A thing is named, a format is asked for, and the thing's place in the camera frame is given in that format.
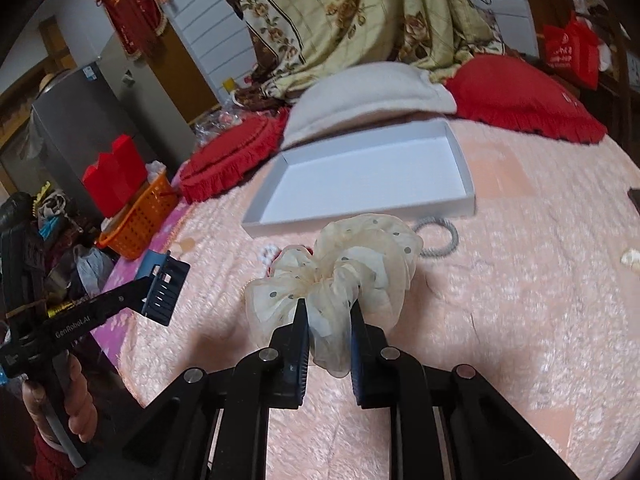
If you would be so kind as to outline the person's left hand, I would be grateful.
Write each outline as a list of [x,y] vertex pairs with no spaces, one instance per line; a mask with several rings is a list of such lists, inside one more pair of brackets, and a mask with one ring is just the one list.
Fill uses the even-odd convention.
[[[88,391],[87,381],[82,374],[81,365],[76,356],[72,354],[67,358],[67,371],[68,376],[70,376],[70,384],[65,393],[65,411],[70,418],[68,420],[68,428],[81,442],[88,443],[96,434],[98,412]],[[43,411],[44,404],[47,401],[46,390],[36,382],[25,379],[22,385],[22,397],[25,408],[34,421],[44,443],[55,451],[63,452],[62,444],[55,437]]]

